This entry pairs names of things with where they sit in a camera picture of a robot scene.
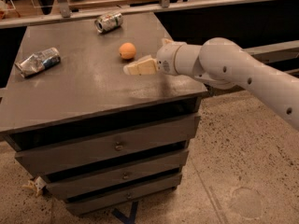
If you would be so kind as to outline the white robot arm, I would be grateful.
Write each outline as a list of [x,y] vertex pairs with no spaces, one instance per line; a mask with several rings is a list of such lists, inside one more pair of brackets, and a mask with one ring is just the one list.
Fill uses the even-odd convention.
[[166,39],[155,57],[129,63],[123,72],[129,76],[183,75],[222,90],[237,85],[299,130],[299,79],[261,63],[226,38],[212,38],[202,46]]

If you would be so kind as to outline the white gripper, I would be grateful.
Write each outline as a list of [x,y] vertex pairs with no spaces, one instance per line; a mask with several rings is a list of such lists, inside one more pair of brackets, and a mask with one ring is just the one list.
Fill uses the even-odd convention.
[[175,59],[178,50],[185,45],[185,42],[174,42],[168,38],[162,38],[163,46],[157,51],[156,60],[150,55],[139,60],[126,64],[123,72],[129,76],[153,75],[159,69],[165,74],[177,76]]

